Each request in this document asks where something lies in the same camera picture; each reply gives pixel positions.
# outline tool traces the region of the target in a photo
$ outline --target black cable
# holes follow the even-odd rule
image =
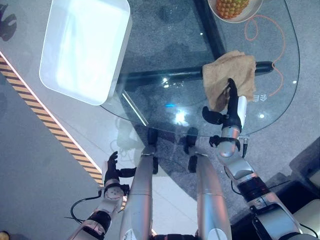
[[[225,172],[226,176],[230,179],[230,177],[229,177],[228,174],[227,174],[227,170],[226,170],[226,167],[225,167],[225,166],[223,166],[223,169],[224,169],[224,172]],[[279,184],[273,185],[273,186],[269,187],[269,189],[273,189],[273,188],[278,187],[278,186],[280,186],[280,185],[282,185],[282,184],[286,184],[286,183],[288,183],[288,182],[290,182],[290,181],[291,181],[291,180],[287,180],[287,181],[281,182],[281,183],[279,183]],[[232,180],[231,180],[230,182],[231,182],[231,189],[232,189],[232,191],[233,191],[234,193],[238,194],[238,195],[242,195],[240,192],[237,192],[237,191],[235,190],[235,188],[234,188],[234,183],[232,182]]]
[[[74,208],[75,208],[75,206],[76,206],[77,204],[79,204],[79,203],[81,203],[81,202],[84,202],[84,201],[87,201],[87,200],[98,199],[98,198],[101,197],[101,194],[102,194],[102,191],[99,190],[99,191],[98,191],[98,196],[87,197],[87,198],[83,198],[83,199],[81,199],[81,200],[79,200],[79,201],[76,201],[76,202],[72,205],[72,207],[70,208],[70,214],[71,214],[72,217],[67,217],[67,216],[65,216],[64,218],[66,218],[66,219],[74,219],[77,223],[82,224],[85,220],[79,219],[79,218],[77,218],[77,217],[75,216],[75,214],[74,214]]]
[[[240,192],[237,192],[235,189],[234,189],[234,183],[231,181],[231,189],[234,193],[238,194],[238,195],[242,195]]]
[[[308,227],[308,226],[306,226],[306,225],[303,225],[302,223],[300,223],[300,225],[301,225],[302,227],[306,228],[306,229],[309,229],[311,232],[314,233],[315,237],[318,238],[318,234],[317,234],[316,231],[313,230],[311,227]]]
[[[273,186],[269,187],[269,189],[273,189],[273,188],[278,187],[278,186],[280,186],[280,185],[282,185],[282,184],[286,184],[286,183],[288,183],[288,182],[290,182],[290,181],[291,181],[291,180],[287,180],[287,181],[281,182],[281,183],[279,183],[279,184],[273,185]]]

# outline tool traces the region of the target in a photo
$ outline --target round glass table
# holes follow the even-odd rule
[[[242,135],[276,121],[297,88],[300,57],[285,0],[265,0],[250,20],[227,23],[207,0],[129,0],[132,30],[113,98],[105,110],[150,128],[200,136],[220,135],[206,122],[202,66],[239,50],[256,60],[256,91]]]

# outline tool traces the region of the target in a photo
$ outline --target hazard stripe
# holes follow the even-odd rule
[[[74,157],[75,160],[84,168],[85,171],[100,185],[103,186],[102,175],[94,164],[88,159],[85,152],[79,149],[79,145],[74,142],[68,134],[64,132],[59,124],[50,116],[49,112],[41,105],[35,96],[29,91],[19,76],[10,67],[0,53],[0,72],[6,80],[12,85],[13,89],[20,95],[24,102],[31,108],[50,132],[60,141],[65,149]]]

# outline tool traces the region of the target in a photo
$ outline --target yellow and black striped tape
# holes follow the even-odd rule
[[[43,105],[29,86],[23,81],[10,63],[0,53],[0,72],[12,85],[31,110],[38,116],[50,132],[60,141],[75,160],[90,174],[90,176],[103,187],[102,175],[98,168],[89,160],[88,154],[80,148],[70,134],[55,119],[50,111]]]

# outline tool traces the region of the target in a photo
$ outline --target pineapple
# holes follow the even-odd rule
[[[249,0],[217,0],[216,10],[223,19],[232,19],[238,16],[248,6]]]

